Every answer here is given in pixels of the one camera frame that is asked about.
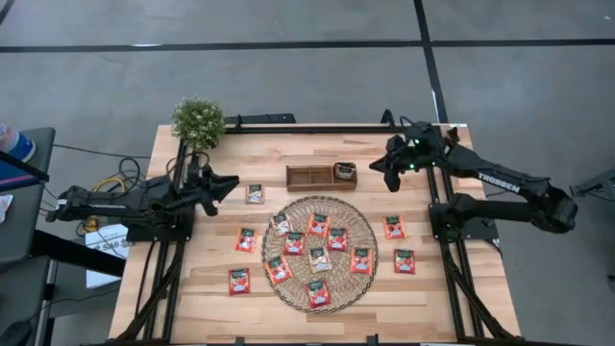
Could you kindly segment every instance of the black floor stripe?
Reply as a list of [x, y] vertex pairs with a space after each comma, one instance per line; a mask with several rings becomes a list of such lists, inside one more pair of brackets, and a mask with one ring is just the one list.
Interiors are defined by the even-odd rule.
[[432, 47], [550, 47], [615, 45], [615, 38], [435, 40]]
[[421, 31], [421, 40], [425, 43], [423, 51], [425, 53], [425, 61], [427, 62], [427, 72], [430, 77], [431, 91], [435, 98], [435, 111], [438, 122], [449, 122], [449, 116], [446, 113], [446, 107], [444, 106], [444, 96], [442, 95], [442, 86], [440, 85], [440, 78], [438, 77], [438, 68], [435, 65], [435, 56], [433, 55], [433, 49], [431, 49], [430, 30], [427, 26], [427, 18], [425, 16], [425, 9], [423, 8], [423, 1], [414, 0], [414, 9], [416, 10], [416, 17], [419, 23], [419, 29]]
[[141, 45], [65, 45], [0, 46], [0, 53], [98, 53], [98, 52], [172, 52], [315, 48], [403, 48], [421, 47], [419, 40], [327, 40], [238, 43], [180, 43]]
[[15, 0], [7, 0], [7, 2], [2, 7], [2, 11], [0, 11], [0, 25], [2, 25], [2, 22], [4, 22], [4, 19], [7, 17], [7, 14], [9, 14], [12, 4], [14, 3]]

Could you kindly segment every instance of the white paper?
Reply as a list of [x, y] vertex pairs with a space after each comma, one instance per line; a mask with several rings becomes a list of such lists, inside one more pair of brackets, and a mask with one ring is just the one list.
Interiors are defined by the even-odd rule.
[[[128, 257], [130, 249], [130, 244], [126, 241], [127, 232], [128, 229], [120, 224], [103, 227], [98, 232], [86, 234], [86, 246], [90, 249], [125, 259]], [[100, 287], [104, 284], [114, 283], [119, 279], [113, 275], [102, 274], [93, 270], [86, 271], [87, 288]]]

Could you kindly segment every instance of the table leg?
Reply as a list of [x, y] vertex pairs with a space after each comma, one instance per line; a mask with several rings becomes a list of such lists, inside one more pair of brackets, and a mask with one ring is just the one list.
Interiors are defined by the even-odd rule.
[[100, 273], [122, 277], [126, 261], [86, 246], [35, 230], [30, 255], [49, 256], [53, 260], [95, 270]]

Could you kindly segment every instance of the green plant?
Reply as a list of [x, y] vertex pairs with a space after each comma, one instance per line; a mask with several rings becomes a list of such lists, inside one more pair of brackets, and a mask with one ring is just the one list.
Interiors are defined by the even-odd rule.
[[184, 98], [173, 110], [171, 118], [173, 136], [195, 150], [214, 148], [225, 132], [224, 111], [220, 104], [197, 96]]

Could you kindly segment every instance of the small food package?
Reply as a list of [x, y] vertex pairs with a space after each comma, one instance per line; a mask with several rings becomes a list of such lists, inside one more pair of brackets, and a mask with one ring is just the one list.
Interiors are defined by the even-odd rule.
[[331, 296], [327, 289], [326, 280], [316, 280], [306, 284], [309, 306], [314, 309], [331, 303]]
[[389, 239], [400, 239], [406, 237], [403, 216], [386, 216], [382, 218], [384, 233]]
[[395, 249], [395, 272], [403, 274], [414, 274], [414, 251]]
[[313, 212], [309, 218], [309, 225], [307, 225], [307, 232], [311, 235], [318, 235], [325, 237], [329, 231], [329, 225], [331, 224], [331, 217], [323, 214]]
[[348, 249], [348, 230], [343, 227], [331, 228], [327, 249], [329, 251], [346, 251]]
[[247, 204], [264, 204], [265, 191], [261, 184], [248, 185], [246, 188], [246, 203]]
[[331, 258], [324, 247], [309, 249], [309, 264], [314, 274], [332, 269]]
[[254, 252], [257, 247], [257, 231], [240, 227], [234, 248], [237, 251]]
[[250, 293], [250, 269], [229, 270], [229, 294]]
[[291, 232], [286, 236], [284, 244], [285, 255], [303, 255], [306, 253], [306, 235], [299, 232]]
[[271, 226], [277, 236], [286, 235], [293, 231], [290, 219], [283, 212], [271, 217]]
[[372, 273], [372, 249], [353, 248], [350, 257], [350, 271], [353, 273]]
[[268, 260], [265, 263], [265, 269], [267, 269], [267, 273], [269, 273], [269, 277], [273, 284], [279, 284], [292, 278], [292, 272], [290, 271], [290, 267], [284, 255]]

